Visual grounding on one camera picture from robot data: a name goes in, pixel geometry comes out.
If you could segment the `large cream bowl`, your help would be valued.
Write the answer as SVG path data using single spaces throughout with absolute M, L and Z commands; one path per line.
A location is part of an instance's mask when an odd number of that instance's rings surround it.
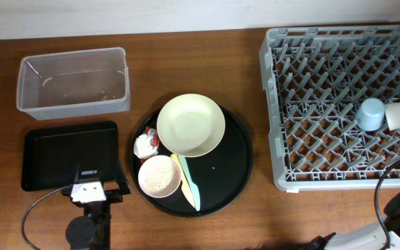
M 169 151 L 195 158 L 219 145 L 226 121 L 224 112 L 212 99 L 200 94 L 182 94 L 161 108 L 156 128 Z

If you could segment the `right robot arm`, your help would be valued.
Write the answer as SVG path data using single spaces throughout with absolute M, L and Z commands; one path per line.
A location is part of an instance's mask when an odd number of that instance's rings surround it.
M 318 236 L 304 249 L 382 249 L 386 241 L 385 232 L 390 235 L 390 248 L 400 249 L 400 193 L 388 202 L 384 213 L 385 229 L 374 222 L 351 233 Z

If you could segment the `light blue cup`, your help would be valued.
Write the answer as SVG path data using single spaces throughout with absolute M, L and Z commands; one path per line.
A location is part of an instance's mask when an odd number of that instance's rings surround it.
M 355 120 L 360 129 L 375 131 L 382 126 L 385 115 L 385 104 L 376 98 L 363 101 L 356 113 Z

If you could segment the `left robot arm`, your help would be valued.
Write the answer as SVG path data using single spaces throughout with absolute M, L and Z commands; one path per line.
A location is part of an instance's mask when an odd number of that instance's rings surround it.
M 74 218 L 67 226 L 65 237 L 71 249 L 110 249 L 111 205 L 122 203 L 130 194 L 129 183 L 118 160 L 115 167 L 118 188 L 105 190 L 98 177 L 99 170 L 77 171 L 74 182 L 61 194 L 72 204 L 83 209 L 83 215 Z

